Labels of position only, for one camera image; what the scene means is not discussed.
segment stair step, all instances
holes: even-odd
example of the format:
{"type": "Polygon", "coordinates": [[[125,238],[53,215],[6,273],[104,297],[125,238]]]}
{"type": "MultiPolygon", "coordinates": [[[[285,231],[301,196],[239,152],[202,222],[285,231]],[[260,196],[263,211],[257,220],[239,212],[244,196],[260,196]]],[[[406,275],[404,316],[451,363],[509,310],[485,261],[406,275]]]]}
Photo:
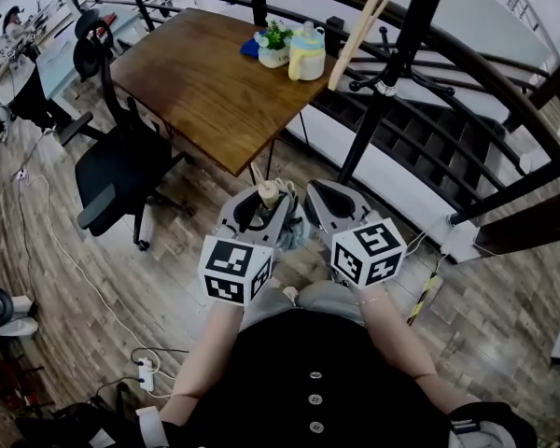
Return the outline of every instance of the stair step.
{"type": "Polygon", "coordinates": [[[430,119],[438,121],[440,119],[441,113],[443,113],[444,108],[442,106],[426,105],[424,103],[409,102],[416,109],[425,113],[430,119]]]}
{"type": "MultiPolygon", "coordinates": [[[[459,175],[461,179],[464,178],[465,172],[469,167],[469,162],[460,155],[460,153],[455,153],[450,160],[448,166],[453,170],[456,175],[459,175]]],[[[440,182],[440,188],[442,188],[447,194],[454,197],[456,200],[458,199],[458,193],[460,191],[460,187],[456,182],[454,182],[450,177],[445,176],[442,181],[440,182]]],[[[465,197],[470,201],[470,196],[465,191],[460,191],[461,197],[465,197]]]]}
{"type": "Polygon", "coordinates": [[[329,102],[328,109],[336,115],[341,115],[348,105],[348,102],[336,93],[336,97],[329,102]]]}
{"type": "MultiPolygon", "coordinates": [[[[449,134],[453,136],[454,139],[460,138],[462,134],[462,128],[460,127],[459,121],[450,113],[443,111],[440,118],[438,119],[438,124],[442,126],[449,134]]],[[[455,149],[452,145],[444,144],[438,158],[442,160],[445,164],[450,164],[452,157],[455,154],[455,149]]],[[[444,178],[444,172],[440,168],[435,168],[433,173],[430,175],[432,181],[440,181],[444,178]]]]}
{"type": "Polygon", "coordinates": [[[316,97],[315,97],[315,102],[319,103],[320,105],[323,105],[325,107],[328,107],[330,102],[336,98],[336,95],[338,93],[336,91],[330,91],[328,89],[324,89],[323,91],[321,91],[316,97]]]}
{"type": "MultiPolygon", "coordinates": [[[[404,129],[404,132],[422,146],[425,146],[427,140],[431,136],[431,130],[420,123],[418,119],[411,119],[404,129]]],[[[415,147],[412,147],[402,139],[399,139],[395,144],[394,151],[397,154],[400,154],[400,156],[406,159],[406,161],[412,166],[415,166],[421,156],[415,147]]]]}
{"type": "MultiPolygon", "coordinates": [[[[426,143],[426,152],[432,156],[439,157],[443,152],[444,147],[445,143],[443,140],[437,134],[432,133],[426,143]]],[[[419,173],[427,175],[427,177],[429,177],[429,179],[431,179],[434,183],[438,185],[440,184],[442,179],[441,171],[436,171],[436,166],[433,162],[424,156],[419,157],[419,160],[414,167],[419,173]]]]}
{"type": "MultiPolygon", "coordinates": [[[[388,111],[388,114],[385,117],[385,119],[390,121],[392,124],[394,124],[397,128],[401,130],[406,128],[408,122],[406,119],[403,119],[401,115],[399,115],[398,110],[396,110],[395,108],[392,108],[390,109],[390,111],[388,111]]],[[[380,124],[378,128],[375,130],[375,137],[373,139],[375,139],[376,137],[380,141],[382,141],[389,149],[394,148],[396,143],[399,141],[399,138],[382,124],[380,124]]]]}
{"type": "MultiPolygon", "coordinates": [[[[475,128],[471,127],[469,124],[467,124],[465,126],[465,129],[463,130],[460,143],[464,147],[473,150],[480,161],[483,162],[486,161],[490,146],[492,146],[492,143],[487,137],[480,137],[478,135],[478,131],[475,128]]],[[[473,188],[477,188],[479,186],[481,177],[481,171],[479,171],[479,169],[474,166],[470,166],[465,171],[463,179],[473,188]]],[[[470,196],[468,196],[468,194],[461,194],[460,197],[457,198],[457,200],[465,205],[469,205],[470,203],[472,203],[472,199],[470,198],[470,196]]]]}
{"type": "Polygon", "coordinates": [[[349,123],[358,127],[358,123],[365,115],[365,110],[354,106],[349,105],[340,115],[340,118],[344,121],[348,121],[349,123]]]}

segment desk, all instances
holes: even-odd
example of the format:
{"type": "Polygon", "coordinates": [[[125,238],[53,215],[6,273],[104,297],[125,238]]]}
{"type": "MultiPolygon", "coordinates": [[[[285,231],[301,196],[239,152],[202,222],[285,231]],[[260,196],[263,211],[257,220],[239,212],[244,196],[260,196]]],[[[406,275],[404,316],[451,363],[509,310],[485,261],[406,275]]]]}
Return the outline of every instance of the desk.
{"type": "Polygon", "coordinates": [[[35,45],[40,51],[48,49],[49,45],[54,41],[54,36],[73,21],[75,21],[75,18],[66,5],[58,8],[46,20],[46,31],[35,41],[35,45]]]}
{"type": "Polygon", "coordinates": [[[229,173],[239,175],[328,84],[291,81],[240,48],[260,27],[187,8],[112,64],[112,79],[229,173]]]}
{"type": "MultiPolygon", "coordinates": [[[[116,13],[117,18],[110,26],[115,40],[117,35],[132,27],[140,36],[146,34],[139,13],[108,5],[102,5],[99,9],[100,16],[116,13]]],[[[75,25],[73,24],[51,42],[46,50],[39,55],[36,62],[46,98],[54,100],[75,119],[80,114],[62,98],[62,92],[77,77],[77,70],[73,64],[73,52],[76,43],[75,25]]]]}

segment small container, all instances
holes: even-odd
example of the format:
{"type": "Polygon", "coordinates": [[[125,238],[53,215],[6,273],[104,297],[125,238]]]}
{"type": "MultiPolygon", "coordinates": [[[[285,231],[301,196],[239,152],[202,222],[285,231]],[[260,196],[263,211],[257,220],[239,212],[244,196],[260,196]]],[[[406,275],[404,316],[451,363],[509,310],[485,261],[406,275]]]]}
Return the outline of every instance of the small container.
{"type": "Polygon", "coordinates": [[[301,28],[294,31],[290,42],[290,79],[311,81],[323,75],[326,64],[324,33],[323,28],[314,28],[312,21],[306,21],[301,28]]]}
{"type": "Polygon", "coordinates": [[[288,63],[288,47],[282,49],[263,49],[259,47],[259,62],[268,68],[278,68],[288,63]]]}

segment chair armrest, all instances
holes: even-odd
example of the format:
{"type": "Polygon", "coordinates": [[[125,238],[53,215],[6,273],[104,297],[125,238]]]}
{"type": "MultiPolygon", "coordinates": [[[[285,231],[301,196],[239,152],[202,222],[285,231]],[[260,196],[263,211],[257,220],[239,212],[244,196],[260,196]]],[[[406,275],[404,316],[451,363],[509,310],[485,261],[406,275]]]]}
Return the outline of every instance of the chair armrest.
{"type": "Polygon", "coordinates": [[[100,192],[88,206],[77,216],[77,224],[81,229],[87,229],[95,219],[101,216],[104,211],[116,199],[116,188],[109,184],[100,192]]]}
{"type": "Polygon", "coordinates": [[[77,134],[81,132],[81,130],[85,126],[87,126],[92,119],[93,119],[93,114],[88,111],[81,118],[75,119],[71,124],[69,124],[66,128],[64,128],[60,136],[61,145],[63,146],[68,145],[71,139],[77,136],[77,134]]]}

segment potted plant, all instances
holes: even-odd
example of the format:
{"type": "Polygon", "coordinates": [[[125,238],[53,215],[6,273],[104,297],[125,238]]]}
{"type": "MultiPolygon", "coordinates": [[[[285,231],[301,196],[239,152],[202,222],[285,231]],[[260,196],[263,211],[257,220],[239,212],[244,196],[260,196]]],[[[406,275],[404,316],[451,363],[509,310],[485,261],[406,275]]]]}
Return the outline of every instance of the potted plant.
{"type": "Polygon", "coordinates": [[[268,16],[265,20],[268,28],[255,33],[255,41],[259,44],[259,61],[268,68],[277,68],[288,63],[292,30],[273,17],[268,16]]]}

